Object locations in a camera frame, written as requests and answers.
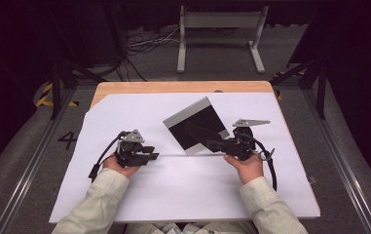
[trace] sleeve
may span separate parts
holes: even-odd
[[[240,194],[260,234],[307,233],[297,216],[263,176],[244,185]]]
[[[56,225],[53,233],[106,233],[129,183],[124,175],[103,169],[89,188],[85,200]]]

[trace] white paper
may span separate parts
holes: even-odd
[[[229,133],[239,119],[271,121],[251,130],[268,150],[276,149],[279,196],[299,217],[320,216],[273,93],[129,94],[109,95],[87,113],[50,222],[58,222],[83,201],[93,164],[119,132],[134,129],[144,137],[143,145],[155,146],[160,156],[130,178],[116,221],[250,219],[237,172],[223,160],[223,153],[206,149],[187,156],[163,123],[203,97],[209,98]],[[264,172],[271,183],[267,163]]]

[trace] hand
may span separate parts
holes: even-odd
[[[255,154],[252,154],[251,157],[245,161],[240,161],[234,156],[228,154],[224,155],[224,159],[227,163],[237,169],[238,175],[243,184],[246,184],[259,176],[264,176],[263,161]]]
[[[103,168],[112,169],[126,177],[129,177],[139,170],[140,167],[123,168],[118,164],[118,160],[116,159],[115,155],[113,155],[103,162]]]

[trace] cable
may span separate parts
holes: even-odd
[[[250,136],[250,135],[246,135],[246,134],[241,134],[241,135],[244,136],[244,137],[249,137],[252,140],[254,140],[254,142],[256,144],[258,144],[258,146],[260,146],[260,148],[264,152],[265,156],[267,158],[270,156],[270,152],[267,151],[265,149],[264,145],[260,141],[258,141],[256,138],[254,138],[253,136]],[[270,158],[267,161],[267,163],[268,163],[268,167],[270,168],[271,177],[273,178],[273,188],[274,188],[274,190],[277,191],[277,175],[276,175],[276,170],[274,169],[273,158]]]
[[[133,69],[136,71],[137,75],[143,80],[143,81],[147,81],[145,78],[142,77],[142,75],[139,73],[139,71],[137,71],[136,67],[133,65],[133,63],[128,59],[126,58],[126,60],[130,63],[130,65],[133,67]]]
[[[114,140],[112,140],[112,142],[110,142],[110,144],[106,147],[105,151],[103,151],[103,153],[100,155],[100,157],[97,160],[96,164],[93,165],[92,170],[91,170],[91,172],[89,173],[89,176],[88,176],[89,178],[92,179],[92,182],[97,177],[97,172],[99,172],[99,168],[100,168],[100,165],[102,164],[101,161],[102,161],[103,156],[106,154],[106,152],[109,150],[109,148],[112,147],[112,145],[116,142],[116,140],[120,139],[121,136],[124,133],[125,132],[121,132],[120,134],[118,134],[118,136],[116,136],[116,138]]]
[[[119,71],[119,67],[115,70],[116,71],[116,74],[118,74],[119,76],[119,79],[121,80],[121,82],[124,82],[124,76],[122,75],[122,73]]]
[[[115,157],[115,154],[111,154],[111,155],[107,156],[105,159],[103,159],[102,162],[100,162],[99,165],[102,165],[102,164],[106,161],[106,159],[108,159],[108,158],[110,158],[110,157]]]
[[[129,54],[128,56],[136,56],[139,53],[150,53],[161,45],[165,45],[171,41],[178,42],[178,40],[172,39],[176,36],[179,27],[175,28],[172,32],[167,32],[165,35],[158,33],[158,37],[153,38],[155,33],[151,34],[146,40],[137,41],[133,38],[134,43],[127,45],[127,49],[134,54]]]
[[[127,70],[127,78],[128,78],[128,81],[130,81],[130,70],[128,69],[127,67],[127,61],[124,60],[124,67],[125,69]]]
[[[113,66],[111,66],[110,68],[106,69],[106,70],[102,70],[102,71],[98,71],[96,73],[94,73],[95,75],[97,76],[105,76],[105,75],[108,75],[110,73],[112,73],[114,70],[116,70],[118,68],[120,64],[115,64]],[[79,77],[79,78],[89,78],[83,74],[75,74],[73,73],[76,77]]]

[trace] left hand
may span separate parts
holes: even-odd
[[[126,177],[129,177],[132,174],[136,173],[140,167],[123,168],[121,167],[121,165],[118,164],[118,160],[113,155],[103,162],[103,168],[112,169]]]

